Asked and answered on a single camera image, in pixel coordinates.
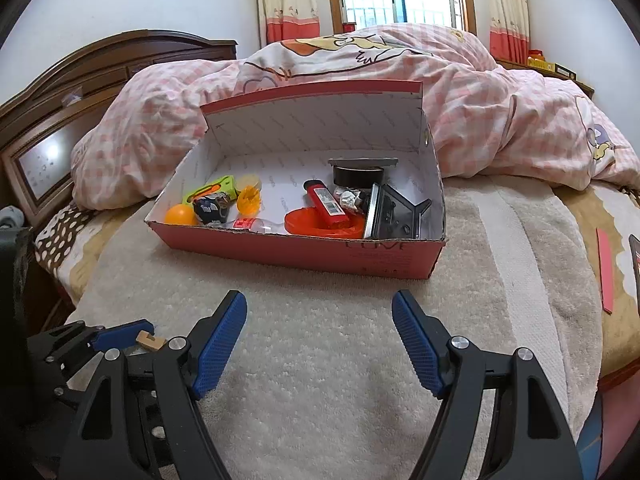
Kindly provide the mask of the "notched wooden piece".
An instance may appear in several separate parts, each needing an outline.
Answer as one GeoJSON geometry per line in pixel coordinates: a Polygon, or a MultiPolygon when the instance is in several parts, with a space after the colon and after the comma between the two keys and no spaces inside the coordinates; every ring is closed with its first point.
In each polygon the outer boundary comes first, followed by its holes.
{"type": "Polygon", "coordinates": [[[146,330],[140,330],[136,337],[136,343],[143,349],[148,351],[160,351],[166,344],[166,339],[155,336],[146,330]]]}

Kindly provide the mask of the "orange translucent flame toy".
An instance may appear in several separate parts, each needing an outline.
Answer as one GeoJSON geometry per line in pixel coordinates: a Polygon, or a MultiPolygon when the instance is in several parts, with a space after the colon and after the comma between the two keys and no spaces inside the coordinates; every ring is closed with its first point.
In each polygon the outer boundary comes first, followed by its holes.
{"type": "Polygon", "coordinates": [[[256,217],[260,211],[261,204],[260,188],[255,185],[247,185],[243,188],[236,200],[236,208],[238,208],[239,215],[247,218],[256,217]]]}

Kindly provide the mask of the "green orange plastic toy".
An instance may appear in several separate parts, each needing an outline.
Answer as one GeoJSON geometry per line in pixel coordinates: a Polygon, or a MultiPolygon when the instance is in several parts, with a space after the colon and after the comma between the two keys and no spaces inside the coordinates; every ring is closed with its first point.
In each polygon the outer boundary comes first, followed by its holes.
{"type": "Polygon", "coordinates": [[[223,176],[212,182],[206,183],[206,185],[197,188],[183,196],[182,202],[184,204],[192,204],[194,200],[203,196],[209,196],[215,193],[224,193],[228,196],[228,199],[234,202],[238,198],[238,192],[236,192],[234,177],[223,176]]]}

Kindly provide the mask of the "grey plastic plate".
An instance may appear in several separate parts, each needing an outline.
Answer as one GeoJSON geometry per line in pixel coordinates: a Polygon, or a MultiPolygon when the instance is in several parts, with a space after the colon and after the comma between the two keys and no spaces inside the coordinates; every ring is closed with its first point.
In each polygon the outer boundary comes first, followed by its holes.
{"type": "Polygon", "coordinates": [[[389,184],[372,186],[363,238],[417,240],[423,215],[431,208],[427,198],[415,205],[389,184]]]}

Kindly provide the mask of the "black tape roll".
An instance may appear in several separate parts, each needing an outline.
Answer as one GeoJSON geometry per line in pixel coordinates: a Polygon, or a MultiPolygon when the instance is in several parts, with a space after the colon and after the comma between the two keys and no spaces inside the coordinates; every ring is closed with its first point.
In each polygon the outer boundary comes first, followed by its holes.
{"type": "Polygon", "coordinates": [[[382,167],[346,167],[334,166],[333,182],[340,188],[372,188],[383,182],[385,170],[382,167]]]}

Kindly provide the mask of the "beige fluffy blanket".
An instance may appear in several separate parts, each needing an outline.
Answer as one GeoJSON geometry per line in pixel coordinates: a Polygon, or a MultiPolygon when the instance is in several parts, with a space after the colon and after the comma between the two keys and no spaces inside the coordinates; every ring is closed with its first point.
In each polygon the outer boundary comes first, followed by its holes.
{"type": "Polygon", "coordinates": [[[449,179],[447,244],[425,281],[261,266],[180,252],[131,216],[103,249],[75,318],[146,318],[189,333],[231,289],[247,320],[202,416],[235,479],[405,479],[439,404],[390,315],[408,289],[482,349],[533,350],[570,430],[584,426],[602,360],[600,299],[584,240],[536,180],[449,179]]]}

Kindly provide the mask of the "orange ball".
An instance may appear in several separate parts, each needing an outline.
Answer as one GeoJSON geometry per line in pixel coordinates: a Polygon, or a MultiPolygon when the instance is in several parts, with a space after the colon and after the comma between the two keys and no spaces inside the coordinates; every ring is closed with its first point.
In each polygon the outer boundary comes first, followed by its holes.
{"type": "Polygon", "coordinates": [[[173,226],[198,226],[200,220],[191,205],[177,204],[166,211],[164,223],[173,226]]]}

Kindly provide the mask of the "clear plastic bottle red label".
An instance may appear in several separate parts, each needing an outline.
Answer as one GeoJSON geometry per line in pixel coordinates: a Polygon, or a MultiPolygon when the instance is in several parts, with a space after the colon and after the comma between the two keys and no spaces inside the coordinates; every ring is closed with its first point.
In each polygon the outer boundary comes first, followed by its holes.
{"type": "Polygon", "coordinates": [[[285,234],[286,229],[283,223],[276,223],[269,220],[244,217],[237,218],[224,224],[224,228],[235,231],[248,231],[257,234],[285,234]]]}

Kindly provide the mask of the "dark patterned fabric pouch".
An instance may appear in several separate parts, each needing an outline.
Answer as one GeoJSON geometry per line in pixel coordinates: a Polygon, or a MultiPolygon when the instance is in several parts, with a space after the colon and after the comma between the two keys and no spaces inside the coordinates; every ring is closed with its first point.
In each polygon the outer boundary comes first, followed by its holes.
{"type": "Polygon", "coordinates": [[[221,226],[228,220],[232,200],[225,192],[210,193],[196,198],[193,203],[194,214],[203,226],[221,226]]]}

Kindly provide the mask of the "orange plastic dish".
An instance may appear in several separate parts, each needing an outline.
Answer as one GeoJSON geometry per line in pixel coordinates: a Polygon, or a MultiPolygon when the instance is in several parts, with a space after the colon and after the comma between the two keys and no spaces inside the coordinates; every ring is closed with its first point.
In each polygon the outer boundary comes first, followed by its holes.
{"type": "Polygon", "coordinates": [[[292,235],[361,240],[366,219],[352,214],[347,218],[346,226],[330,228],[322,223],[321,216],[314,207],[304,207],[288,212],[284,217],[284,227],[292,235]]]}

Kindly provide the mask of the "pink flat strip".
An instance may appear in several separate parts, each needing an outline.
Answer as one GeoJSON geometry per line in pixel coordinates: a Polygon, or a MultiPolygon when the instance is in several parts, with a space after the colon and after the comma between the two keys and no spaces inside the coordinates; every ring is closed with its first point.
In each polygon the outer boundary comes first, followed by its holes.
{"type": "Polygon", "coordinates": [[[605,230],[596,229],[598,256],[599,256],[599,273],[600,273],[600,289],[603,311],[611,315],[614,309],[614,270],[612,260],[612,249],[608,234],[605,230]]]}

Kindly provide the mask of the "dark wooden headboard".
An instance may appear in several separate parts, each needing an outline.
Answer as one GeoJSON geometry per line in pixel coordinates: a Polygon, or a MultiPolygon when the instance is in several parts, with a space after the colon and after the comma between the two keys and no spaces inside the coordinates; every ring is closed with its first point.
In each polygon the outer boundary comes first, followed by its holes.
{"type": "Polygon", "coordinates": [[[37,229],[70,200],[70,151],[140,70],[177,61],[227,61],[238,43],[140,29],[62,58],[1,107],[1,205],[37,229]]]}

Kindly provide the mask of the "small wrapped figure toy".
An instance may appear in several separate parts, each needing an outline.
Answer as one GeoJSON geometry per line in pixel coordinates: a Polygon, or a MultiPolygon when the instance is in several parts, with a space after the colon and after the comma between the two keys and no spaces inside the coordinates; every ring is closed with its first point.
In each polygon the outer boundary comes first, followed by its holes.
{"type": "Polygon", "coordinates": [[[359,214],[365,216],[369,210],[370,190],[360,190],[360,188],[342,188],[336,186],[333,196],[340,207],[349,214],[359,214]]]}

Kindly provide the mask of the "red shoe box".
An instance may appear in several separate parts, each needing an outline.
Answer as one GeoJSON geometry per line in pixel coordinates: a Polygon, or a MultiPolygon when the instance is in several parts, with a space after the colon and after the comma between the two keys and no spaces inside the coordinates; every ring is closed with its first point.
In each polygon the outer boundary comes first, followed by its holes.
{"type": "Polygon", "coordinates": [[[184,156],[145,218],[169,247],[318,271],[428,278],[446,244],[442,180],[417,81],[294,84],[202,106],[207,130],[184,156]],[[310,205],[307,180],[333,182],[331,160],[396,159],[385,181],[410,204],[430,204],[414,228],[349,240],[174,226],[167,211],[213,180],[256,174],[259,220],[282,224],[310,205]]]}

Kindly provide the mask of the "pink checked duvet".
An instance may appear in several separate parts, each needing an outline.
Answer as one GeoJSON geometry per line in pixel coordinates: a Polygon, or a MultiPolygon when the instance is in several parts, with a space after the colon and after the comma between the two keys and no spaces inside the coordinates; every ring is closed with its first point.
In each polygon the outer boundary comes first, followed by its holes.
{"type": "Polygon", "coordinates": [[[575,190],[594,180],[639,186],[638,155],[574,82],[507,70],[468,32],[387,25],[277,41],[242,60],[145,67],[75,144],[74,201],[107,210],[160,194],[204,136],[205,104],[290,84],[386,79],[422,84],[444,177],[506,174],[575,190]]]}

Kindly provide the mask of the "left window curtain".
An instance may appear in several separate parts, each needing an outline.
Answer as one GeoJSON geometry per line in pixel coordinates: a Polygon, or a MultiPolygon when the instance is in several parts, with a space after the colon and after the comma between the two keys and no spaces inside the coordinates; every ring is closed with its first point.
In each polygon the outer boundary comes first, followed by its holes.
{"type": "Polygon", "coordinates": [[[260,0],[266,44],[320,35],[317,0],[260,0]]]}

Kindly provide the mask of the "window curtain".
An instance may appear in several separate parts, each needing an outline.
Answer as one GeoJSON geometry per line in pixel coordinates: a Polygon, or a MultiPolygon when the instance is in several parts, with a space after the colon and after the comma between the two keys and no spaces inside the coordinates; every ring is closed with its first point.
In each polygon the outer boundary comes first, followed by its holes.
{"type": "Polygon", "coordinates": [[[527,0],[489,0],[489,51],[494,58],[525,65],[530,47],[527,0]]]}
{"type": "Polygon", "coordinates": [[[260,0],[266,44],[320,35],[317,0],[260,0]]]}

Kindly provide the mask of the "wooden side table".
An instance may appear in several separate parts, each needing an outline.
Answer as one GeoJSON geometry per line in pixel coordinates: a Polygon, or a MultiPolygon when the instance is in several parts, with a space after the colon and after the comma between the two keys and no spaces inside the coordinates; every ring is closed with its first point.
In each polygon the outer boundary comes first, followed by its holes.
{"type": "MultiPolygon", "coordinates": [[[[503,60],[502,58],[495,58],[495,61],[506,70],[534,70],[535,72],[540,73],[542,76],[545,76],[545,77],[551,77],[551,78],[561,79],[561,80],[570,80],[570,77],[557,74],[555,72],[552,72],[551,70],[544,70],[543,68],[530,67],[528,65],[522,65],[522,64],[514,63],[511,61],[503,60]]],[[[583,82],[575,79],[573,79],[573,82],[574,84],[576,84],[576,86],[580,90],[582,90],[582,92],[585,93],[586,96],[588,96],[589,99],[593,99],[593,96],[596,93],[593,88],[588,86],[588,84],[584,84],[583,82]]]]}

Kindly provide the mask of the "yellow box on table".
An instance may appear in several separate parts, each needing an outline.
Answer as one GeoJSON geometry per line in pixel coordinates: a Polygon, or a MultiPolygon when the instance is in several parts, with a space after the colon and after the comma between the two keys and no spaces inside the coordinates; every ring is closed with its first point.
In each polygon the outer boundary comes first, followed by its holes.
{"type": "Polygon", "coordinates": [[[570,80],[577,79],[576,74],[572,70],[558,63],[547,61],[544,57],[544,52],[541,50],[533,49],[528,51],[527,65],[531,68],[545,70],[546,72],[554,73],[555,75],[560,75],[570,80]]]}

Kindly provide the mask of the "right window curtain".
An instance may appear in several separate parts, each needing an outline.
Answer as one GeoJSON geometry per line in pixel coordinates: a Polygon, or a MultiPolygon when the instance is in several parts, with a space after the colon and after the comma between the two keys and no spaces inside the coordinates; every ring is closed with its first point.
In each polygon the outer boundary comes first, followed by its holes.
{"type": "Polygon", "coordinates": [[[489,0],[489,51],[494,58],[525,65],[530,47],[527,0],[489,0]]]}

